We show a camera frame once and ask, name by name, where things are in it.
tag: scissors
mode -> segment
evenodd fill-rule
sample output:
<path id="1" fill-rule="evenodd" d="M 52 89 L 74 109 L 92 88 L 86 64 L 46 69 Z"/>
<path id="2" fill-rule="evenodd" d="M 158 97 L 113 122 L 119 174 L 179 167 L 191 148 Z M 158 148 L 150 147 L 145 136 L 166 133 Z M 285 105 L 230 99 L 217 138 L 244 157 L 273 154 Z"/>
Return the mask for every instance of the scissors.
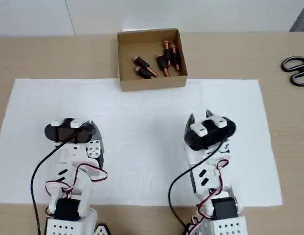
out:
<path id="1" fill-rule="evenodd" d="M 299 65 L 295 65 L 292 67 L 288 67 L 287 63 L 290 61 L 296 61 L 296 62 L 301 62 Z M 286 58 L 282 64 L 281 64 L 281 69 L 285 72 L 294 72 L 298 71 L 298 73 L 292 75 L 290 77 L 290 82 L 298 87 L 304 87 L 304 82 L 299 82 L 298 78 L 299 77 L 304 77 L 304 57 L 303 56 L 291 56 Z"/>

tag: open cardboard box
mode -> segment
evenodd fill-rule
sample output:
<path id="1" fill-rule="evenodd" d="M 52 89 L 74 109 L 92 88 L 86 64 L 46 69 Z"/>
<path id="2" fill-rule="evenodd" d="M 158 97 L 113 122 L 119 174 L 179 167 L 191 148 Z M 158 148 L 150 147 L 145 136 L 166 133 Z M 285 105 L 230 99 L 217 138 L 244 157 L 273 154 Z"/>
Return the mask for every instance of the open cardboard box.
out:
<path id="1" fill-rule="evenodd" d="M 170 77 L 160 71 L 156 57 L 164 54 L 163 41 L 174 42 L 180 55 L 180 71 L 170 66 Z M 122 91 L 138 91 L 183 87 L 187 81 L 186 62 L 182 51 L 180 32 L 176 28 L 153 29 L 118 33 L 119 77 Z M 144 79 L 135 74 L 134 56 L 140 56 L 157 74 L 157 78 Z"/>

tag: white paper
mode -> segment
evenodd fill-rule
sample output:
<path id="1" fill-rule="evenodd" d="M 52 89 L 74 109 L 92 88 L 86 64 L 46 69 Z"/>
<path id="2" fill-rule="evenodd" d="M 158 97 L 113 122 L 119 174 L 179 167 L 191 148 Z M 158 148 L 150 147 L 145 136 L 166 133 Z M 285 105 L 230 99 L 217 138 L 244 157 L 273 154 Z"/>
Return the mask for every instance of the white paper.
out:
<path id="1" fill-rule="evenodd" d="M 0 134 L 0 203 L 32 202 L 32 172 L 53 149 L 44 128 L 72 117 L 93 120 L 103 137 L 109 177 L 94 184 L 93 204 L 168 205 L 170 183 L 188 167 L 183 148 L 187 118 L 194 113 L 202 119 L 207 108 L 237 125 L 231 163 L 240 203 L 280 205 L 258 82 L 228 79 L 189 79 L 184 88 L 126 93 L 117 79 L 16 79 Z M 58 157 L 54 154 L 36 176 L 38 203 L 48 202 L 43 183 Z M 188 176 L 174 187 L 172 201 L 198 203 Z"/>

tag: wooden table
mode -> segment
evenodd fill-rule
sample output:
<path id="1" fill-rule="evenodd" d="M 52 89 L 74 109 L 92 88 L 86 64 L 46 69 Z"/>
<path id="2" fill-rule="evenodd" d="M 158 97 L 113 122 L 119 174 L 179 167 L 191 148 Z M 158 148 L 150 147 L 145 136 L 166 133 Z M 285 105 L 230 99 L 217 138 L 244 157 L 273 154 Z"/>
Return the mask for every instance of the wooden table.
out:
<path id="1" fill-rule="evenodd" d="M 188 33 L 182 40 L 189 77 L 259 80 L 285 205 L 246 208 L 249 234 L 304 234 L 304 88 L 280 70 L 287 56 L 304 55 L 304 33 Z M 0 38 L 0 127 L 15 78 L 116 77 L 116 35 Z M 96 208 L 114 235 L 182 231 L 168 207 Z M 188 221 L 193 211 L 178 209 Z M 15 234 L 36 234 L 32 205 L 0 205 L 0 235 Z"/>

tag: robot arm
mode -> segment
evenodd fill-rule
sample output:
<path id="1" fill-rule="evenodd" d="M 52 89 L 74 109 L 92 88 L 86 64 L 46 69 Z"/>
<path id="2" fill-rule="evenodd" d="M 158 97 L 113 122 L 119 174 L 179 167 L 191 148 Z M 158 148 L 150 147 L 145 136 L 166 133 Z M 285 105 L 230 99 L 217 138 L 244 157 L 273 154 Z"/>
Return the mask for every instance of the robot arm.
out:
<path id="1" fill-rule="evenodd" d="M 190 172 L 193 192 L 199 199 L 187 235 L 247 235 L 242 206 L 238 205 L 231 179 L 223 177 L 231 169 L 230 139 L 235 123 L 207 110 L 206 119 L 189 117 L 185 130 L 185 150 L 189 166 L 205 162 Z"/>
<path id="2" fill-rule="evenodd" d="M 60 149 L 60 158 L 46 182 L 52 216 L 46 235 L 71 234 L 71 228 L 78 235 L 93 235 L 95 231 L 97 213 L 90 207 L 93 182 L 107 178 L 102 169 L 104 147 L 99 129 L 92 121 L 67 118 L 53 121 L 45 128 L 45 135 L 58 146 L 76 130 L 79 134 Z M 106 225 L 100 230 L 99 234 L 109 234 Z"/>

